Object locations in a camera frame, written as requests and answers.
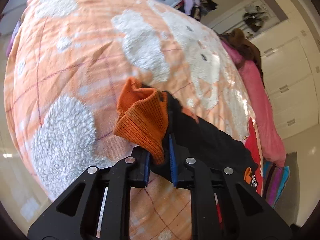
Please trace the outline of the black orange sweater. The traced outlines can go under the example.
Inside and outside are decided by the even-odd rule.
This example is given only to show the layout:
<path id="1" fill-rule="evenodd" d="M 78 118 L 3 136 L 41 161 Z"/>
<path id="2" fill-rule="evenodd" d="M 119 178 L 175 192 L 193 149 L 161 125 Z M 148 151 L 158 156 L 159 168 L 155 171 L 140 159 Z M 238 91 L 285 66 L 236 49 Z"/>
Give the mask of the black orange sweater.
<path id="1" fill-rule="evenodd" d="M 167 91 L 149 87 L 134 77 L 127 79 L 117 105 L 114 135 L 151 154 L 153 173 L 171 181 L 169 135 L 208 167 L 231 167 L 251 187 L 259 181 L 258 164 L 244 144 L 182 107 Z"/>

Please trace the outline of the pile of clothes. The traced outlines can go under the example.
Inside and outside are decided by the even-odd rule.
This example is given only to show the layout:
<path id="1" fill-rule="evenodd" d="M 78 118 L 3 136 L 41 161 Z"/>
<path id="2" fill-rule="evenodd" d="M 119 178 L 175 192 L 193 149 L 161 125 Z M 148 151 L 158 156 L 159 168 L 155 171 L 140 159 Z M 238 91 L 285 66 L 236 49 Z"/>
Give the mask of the pile of clothes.
<path id="1" fill-rule="evenodd" d="M 186 15 L 200 21 L 202 16 L 208 15 L 209 12 L 216 10 L 218 4 L 212 0 L 180 0 L 175 9 Z"/>

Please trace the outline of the striped colourful pillow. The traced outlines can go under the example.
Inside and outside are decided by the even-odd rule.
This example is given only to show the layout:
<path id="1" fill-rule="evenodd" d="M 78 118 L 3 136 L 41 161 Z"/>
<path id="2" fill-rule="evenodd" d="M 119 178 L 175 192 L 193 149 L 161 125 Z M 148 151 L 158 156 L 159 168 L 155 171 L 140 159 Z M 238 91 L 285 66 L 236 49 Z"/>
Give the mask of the striped colourful pillow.
<path id="1" fill-rule="evenodd" d="M 265 161 L 263 166 L 263 198 L 274 208 L 290 177 L 289 166 L 280 167 Z"/>

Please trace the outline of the grey headboard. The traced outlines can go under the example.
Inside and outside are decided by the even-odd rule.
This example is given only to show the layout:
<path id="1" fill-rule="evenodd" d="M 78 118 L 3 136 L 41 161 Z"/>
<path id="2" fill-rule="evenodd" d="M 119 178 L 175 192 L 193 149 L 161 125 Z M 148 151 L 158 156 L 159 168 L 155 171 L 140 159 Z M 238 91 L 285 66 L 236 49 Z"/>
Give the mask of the grey headboard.
<path id="1" fill-rule="evenodd" d="M 290 176 L 274 209 L 288 225 L 291 225 L 297 222 L 300 201 L 297 152 L 291 152 L 286 156 L 285 165 L 289 167 Z"/>

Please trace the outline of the red floral blanket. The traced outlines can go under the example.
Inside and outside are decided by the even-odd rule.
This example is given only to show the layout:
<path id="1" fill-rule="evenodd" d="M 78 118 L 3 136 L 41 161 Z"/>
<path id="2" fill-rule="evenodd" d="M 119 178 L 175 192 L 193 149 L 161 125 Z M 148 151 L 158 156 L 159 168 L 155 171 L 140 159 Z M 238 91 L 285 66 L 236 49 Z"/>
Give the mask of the red floral blanket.
<path id="1" fill-rule="evenodd" d="M 253 161 L 257 164 L 257 168 L 248 167 L 244 173 L 244 180 L 253 188 L 259 195 L 263 195 L 263 175 L 261 174 L 261 156 L 258 147 L 257 135 L 253 126 L 252 118 L 248 121 L 249 135 L 245 140 L 245 148 L 247 148 Z"/>

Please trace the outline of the pink duvet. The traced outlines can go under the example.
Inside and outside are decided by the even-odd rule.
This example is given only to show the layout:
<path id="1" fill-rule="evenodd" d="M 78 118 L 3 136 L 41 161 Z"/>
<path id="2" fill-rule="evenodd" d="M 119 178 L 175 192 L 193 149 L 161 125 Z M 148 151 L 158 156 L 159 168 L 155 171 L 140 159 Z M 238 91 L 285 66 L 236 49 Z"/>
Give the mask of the pink duvet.
<path id="1" fill-rule="evenodd" d="M 247 90 L 251 106 L 255 113 L 261 150 L 263 157 L 277 166 L 283 167 L 286 151 L 273 119 L 272 105 L 266 94 L 259 70 L 252 60 L 246 60 L 237 50 L 222 42 L 224 49 L 237 66 L 242 65 L 238 72 Z"/>

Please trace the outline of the orange white fleece blanket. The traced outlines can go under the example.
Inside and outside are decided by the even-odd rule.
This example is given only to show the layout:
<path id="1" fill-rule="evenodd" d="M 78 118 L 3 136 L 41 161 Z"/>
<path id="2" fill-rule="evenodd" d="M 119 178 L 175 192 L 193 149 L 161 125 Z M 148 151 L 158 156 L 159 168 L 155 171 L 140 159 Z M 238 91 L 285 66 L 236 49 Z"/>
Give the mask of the orange white fleece blanket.
<path id="1" fill-rule="evenodd" d="M 4 79 L 8 130 L 50 200 L 134 144 L 114 135 L 129 77 L 166 90 L 233 139 L 258 139 L 247 91 L 218 35 L 156 0 L 28 0 Z"/>

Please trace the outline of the brown fur-trimmed coat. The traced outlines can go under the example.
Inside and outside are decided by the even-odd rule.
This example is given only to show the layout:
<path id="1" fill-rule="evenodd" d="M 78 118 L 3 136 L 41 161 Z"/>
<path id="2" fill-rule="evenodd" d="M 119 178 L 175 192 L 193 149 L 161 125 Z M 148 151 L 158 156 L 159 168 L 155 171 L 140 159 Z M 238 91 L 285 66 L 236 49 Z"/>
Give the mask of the brown fur-trimmed coat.
<path id="1" fill-rule="evenodd" d="M 259 71 L 263 86 L 265 87 L 260 50 L 245 38 L 243 31 L 239 28 L 236 28 L 233 29 L 231 33 L 219 35 L 219 38 L 228 46 L 237 50 L 238 53 L 243 57 L 239 63 L 235 63 L 235 66 L 238 70 L 244 66 L 246 61 L 254 62 Z"/>

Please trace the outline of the white wardrobe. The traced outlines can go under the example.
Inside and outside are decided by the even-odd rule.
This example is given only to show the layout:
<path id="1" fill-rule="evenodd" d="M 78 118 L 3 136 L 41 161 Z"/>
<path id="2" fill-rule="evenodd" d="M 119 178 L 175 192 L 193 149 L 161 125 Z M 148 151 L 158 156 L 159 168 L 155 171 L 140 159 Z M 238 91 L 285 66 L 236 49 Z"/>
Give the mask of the white wardrobe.
<path id="1" fill-rule="evenodd" d="M 280 22 L 252 42 L 261 52 L 265 88 L 282 139 L 319 123 L 319 49 L 291 0 L 264 0 Z"/>

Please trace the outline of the bags hanging on door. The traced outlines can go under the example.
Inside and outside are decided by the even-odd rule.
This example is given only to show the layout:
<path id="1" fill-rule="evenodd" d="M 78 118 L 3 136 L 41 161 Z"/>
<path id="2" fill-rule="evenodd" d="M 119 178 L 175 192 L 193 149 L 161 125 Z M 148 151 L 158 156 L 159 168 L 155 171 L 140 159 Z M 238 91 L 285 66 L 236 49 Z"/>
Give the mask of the bags hanging on door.
<path id="1" fill-rule="evenodd" d="M 269 20 L 268 15 L 266 14 L 261 7 L 256 5 L 247 5 L 245 6 L 245 13 L 243 15 L 243 20 L 245 24 L 254 32 L 257 33 Z"/>

